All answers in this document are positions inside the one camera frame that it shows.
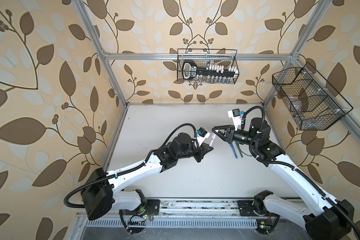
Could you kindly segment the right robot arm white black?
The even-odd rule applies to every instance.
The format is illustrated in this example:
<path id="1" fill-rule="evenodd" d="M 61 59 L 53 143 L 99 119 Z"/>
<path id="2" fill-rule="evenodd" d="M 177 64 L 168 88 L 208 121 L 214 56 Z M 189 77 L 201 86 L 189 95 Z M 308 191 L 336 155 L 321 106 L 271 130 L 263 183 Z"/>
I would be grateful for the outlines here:
<path id="1" fill-rule="evenodd" d="M 340 240 L 360 230 L 353 221 L 354 207 L 339 201 L 318 186 L 285 151 L 270 140 L 271 127 L 262 118 L 254 118 L 248 131 L 233 125 L 216 126 L 213 133 L 227 143 L 247 145 L 257 161 L 280 176 L 304 201 L 305 206 L 282 199 L 270 191 L 256 195 L 261 211 L 279 215 L 307 231 L 313 240 Z"/>

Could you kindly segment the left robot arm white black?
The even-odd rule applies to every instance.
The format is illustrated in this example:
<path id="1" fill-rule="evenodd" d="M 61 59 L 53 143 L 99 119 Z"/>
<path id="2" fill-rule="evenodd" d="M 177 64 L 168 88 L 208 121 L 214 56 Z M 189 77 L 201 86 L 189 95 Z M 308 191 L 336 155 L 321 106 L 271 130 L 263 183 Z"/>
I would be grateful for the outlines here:
<path id="1" fill-rule="evenodd" d="M 93 171 L 86 181 L 88 187 L 80 192 L 88 219 L 99 219 L 111 210 L 142 213 L 147 205 L 142 191 L 126 192 L 125 188 L 173 168 L 178 160 L 194 158 L 201 162 L 213 150 L 204 142 L 209 136 L 210 133 L 203 129 L 197 132 L 195 139 L 180 133 L 171 142 L 150 153 L 147 160 L 114 171 L 105 172 L 103 168 Z"/>

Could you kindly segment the pink pen cap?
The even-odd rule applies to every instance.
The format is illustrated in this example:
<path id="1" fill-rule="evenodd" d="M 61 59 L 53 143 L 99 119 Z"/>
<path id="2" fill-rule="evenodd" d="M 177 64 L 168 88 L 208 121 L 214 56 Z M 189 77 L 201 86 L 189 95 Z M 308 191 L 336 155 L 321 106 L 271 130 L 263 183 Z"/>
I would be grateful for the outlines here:
<path id="1" fill-rule="evenodd" d="M 212 134 L 211 142 L 210 142 L 210 144 L 209 144 L 210 147 L 213 146 L 213 143 L 214 143 L 214 141 L 215 141 L 215 138 L 216 138 L 216 134 Z"/>

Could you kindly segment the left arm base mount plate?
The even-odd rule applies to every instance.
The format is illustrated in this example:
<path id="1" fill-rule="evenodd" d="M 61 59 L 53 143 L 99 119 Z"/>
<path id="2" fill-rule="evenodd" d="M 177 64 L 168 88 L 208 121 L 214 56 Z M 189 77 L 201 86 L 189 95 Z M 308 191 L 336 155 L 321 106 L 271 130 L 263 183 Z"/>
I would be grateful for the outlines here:
<path id="1" fill-rule="evenodd" d="M 160 211 L 160 203 L 159 199 L 148 199 L 146 203 L 142 203 L 135 210 L 122 210 L 122 213 L 127 216 L 132 215 L 148 215 L 148 216 L 156 216 Z"/>

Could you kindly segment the blue pen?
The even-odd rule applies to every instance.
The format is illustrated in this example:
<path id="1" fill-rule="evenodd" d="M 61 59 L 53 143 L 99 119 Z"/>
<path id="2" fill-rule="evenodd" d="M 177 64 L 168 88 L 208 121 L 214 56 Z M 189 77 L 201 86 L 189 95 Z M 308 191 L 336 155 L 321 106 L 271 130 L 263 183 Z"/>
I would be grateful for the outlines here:
<path id="1" fill-rule="evenodd" d="M 231 149 L 232 149 L 232 151 L 233 151 L 233 153 L 234 153 L 235 158 L 237 159 L 237 158 L 238 158 L 238 155 L 237 155 L 237 153 L 236 153 L 236 150 L 235 150 L 234 145 L 233 145 L 233 144 L 230 144 L 230 146 L 231 146 Z"/>

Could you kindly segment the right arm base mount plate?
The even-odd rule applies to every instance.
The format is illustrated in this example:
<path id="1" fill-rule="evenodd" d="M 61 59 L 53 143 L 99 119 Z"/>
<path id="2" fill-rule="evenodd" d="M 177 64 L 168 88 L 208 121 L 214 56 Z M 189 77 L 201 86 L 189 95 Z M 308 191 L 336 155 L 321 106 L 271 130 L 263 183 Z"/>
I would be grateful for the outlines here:
<path id="1" fill-rule="evenodd" d="M 240 200 L 238 208 L 241 217 L 265 217 L 270 214 L 261 200 Z"/>

